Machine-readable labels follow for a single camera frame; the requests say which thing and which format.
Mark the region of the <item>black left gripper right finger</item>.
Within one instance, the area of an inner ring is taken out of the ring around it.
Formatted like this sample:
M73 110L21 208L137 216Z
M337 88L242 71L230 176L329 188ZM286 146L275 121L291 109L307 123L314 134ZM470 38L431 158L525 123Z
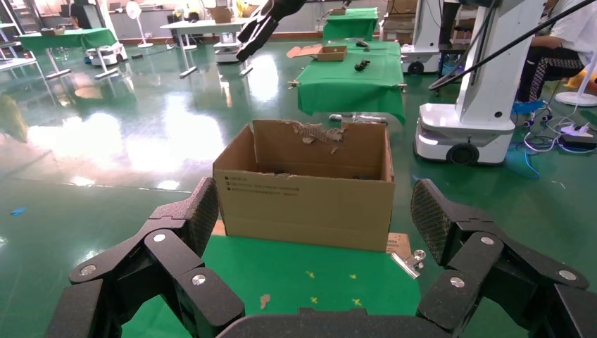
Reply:
M415 183L410 214L444 269L417 314L460 335L483 299L530 337L595 337L596 294L579 271L509 237L484 211L450 201L429 179Z

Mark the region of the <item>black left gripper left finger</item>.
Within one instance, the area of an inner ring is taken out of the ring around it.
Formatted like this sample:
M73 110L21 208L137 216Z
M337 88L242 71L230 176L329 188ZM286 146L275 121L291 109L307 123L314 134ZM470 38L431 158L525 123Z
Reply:
M219 215L215 181L159 206L130 238L77 265L47 337L120 337L159 296L192 337L216 337L245 314L243 301L203 260Z

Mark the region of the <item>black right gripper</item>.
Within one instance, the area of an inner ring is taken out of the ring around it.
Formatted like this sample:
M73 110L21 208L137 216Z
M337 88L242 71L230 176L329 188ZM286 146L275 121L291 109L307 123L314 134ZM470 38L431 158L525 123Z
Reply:
M241 48L236 59L244 62L269 40L277 27L277 21L300 11L306 0L273 0L271 6L257 8L244 24L238 35Z

